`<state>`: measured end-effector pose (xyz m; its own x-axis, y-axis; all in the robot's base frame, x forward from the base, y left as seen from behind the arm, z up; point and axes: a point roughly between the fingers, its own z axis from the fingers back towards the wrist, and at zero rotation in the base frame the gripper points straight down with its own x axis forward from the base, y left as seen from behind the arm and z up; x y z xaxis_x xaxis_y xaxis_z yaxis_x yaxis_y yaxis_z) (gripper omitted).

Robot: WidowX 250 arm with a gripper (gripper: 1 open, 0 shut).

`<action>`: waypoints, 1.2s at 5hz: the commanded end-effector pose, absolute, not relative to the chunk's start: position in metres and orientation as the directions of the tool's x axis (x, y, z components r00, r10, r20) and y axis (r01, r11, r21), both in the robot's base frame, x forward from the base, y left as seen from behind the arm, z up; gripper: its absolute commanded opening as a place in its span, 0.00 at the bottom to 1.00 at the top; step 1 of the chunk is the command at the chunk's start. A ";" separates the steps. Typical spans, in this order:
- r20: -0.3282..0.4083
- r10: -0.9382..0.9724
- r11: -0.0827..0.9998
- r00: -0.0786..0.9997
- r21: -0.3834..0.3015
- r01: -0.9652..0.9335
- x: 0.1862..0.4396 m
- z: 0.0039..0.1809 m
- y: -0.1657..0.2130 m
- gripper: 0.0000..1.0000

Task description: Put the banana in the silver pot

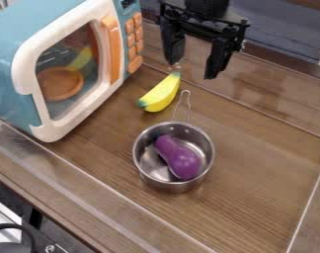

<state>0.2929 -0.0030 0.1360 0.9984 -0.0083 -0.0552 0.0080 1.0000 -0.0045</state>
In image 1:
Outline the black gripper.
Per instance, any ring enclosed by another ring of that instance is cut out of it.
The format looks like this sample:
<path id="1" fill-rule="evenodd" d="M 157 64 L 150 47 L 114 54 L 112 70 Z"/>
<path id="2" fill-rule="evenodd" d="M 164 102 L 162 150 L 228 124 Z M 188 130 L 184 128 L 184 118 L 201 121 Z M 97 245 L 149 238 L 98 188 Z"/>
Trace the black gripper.
<path id="1" fill-rule="evenodd" d="M 229 6 L 231 0 L 160 0 L 165 60 L 170 65 L 181 61 L 185 35 L 213 41 L 204 75 L 208 80 L 225 70 L 233 50 L 244 49 L 247 29 L 252 25 Z"/>

